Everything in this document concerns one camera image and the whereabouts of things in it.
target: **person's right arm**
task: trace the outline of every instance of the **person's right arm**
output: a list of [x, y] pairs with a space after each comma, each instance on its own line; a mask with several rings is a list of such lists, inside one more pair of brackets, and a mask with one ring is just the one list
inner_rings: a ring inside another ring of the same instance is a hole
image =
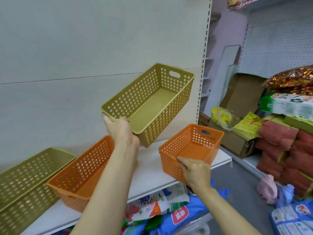
[[261, 235], [211, 187], [209, 164], [177, 157], [188, 185], [209, 209], [225, 235]]

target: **forearm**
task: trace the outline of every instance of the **forearm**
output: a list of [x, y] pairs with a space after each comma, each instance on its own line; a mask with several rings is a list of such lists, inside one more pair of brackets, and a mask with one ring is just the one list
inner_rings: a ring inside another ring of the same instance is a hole
[[198, 196], [225, 235], [261, 235], [215, 189], [202, 189]]
[[71, 235], [120, 233], [134, 167], [132, 150], [116, 146]]

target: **green and white box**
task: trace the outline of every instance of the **green and white box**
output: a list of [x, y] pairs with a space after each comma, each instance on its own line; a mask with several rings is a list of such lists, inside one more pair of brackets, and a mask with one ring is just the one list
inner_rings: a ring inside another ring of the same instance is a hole
[[313, 96], [272, 93], [262, 97], [260, 108], [275, 114], [313, 121]]

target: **hand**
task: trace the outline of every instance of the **hand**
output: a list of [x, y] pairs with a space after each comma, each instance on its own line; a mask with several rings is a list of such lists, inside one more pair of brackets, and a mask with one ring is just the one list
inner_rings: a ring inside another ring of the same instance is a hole
[[196, 195], [211, 188], [211, 166], [201, 160], [177, 157], [185, 179]]
[[127, 147], [131, 146], [135, 149], [135, 154], [137, 155], [139, 150], [139, 138], [132, 133], [128, 119], [122, 117], [113, 123], [104, 113], [102, 113], [102, 118], [114, 141], [114, 145], [124, 145]]

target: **basket handle hole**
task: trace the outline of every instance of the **basket handle hole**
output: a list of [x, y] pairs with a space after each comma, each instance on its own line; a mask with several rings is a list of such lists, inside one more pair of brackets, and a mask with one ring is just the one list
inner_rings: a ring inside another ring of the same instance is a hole
[[207, 134], [207, 135], [211, 135], [211, 132], [208, 130], [201, 130], [201, 133]]
[[170, 74], [172, 77], [180, 78], [180, 74], [179, 74], [178, 72], [170, 71], [169, 74]]

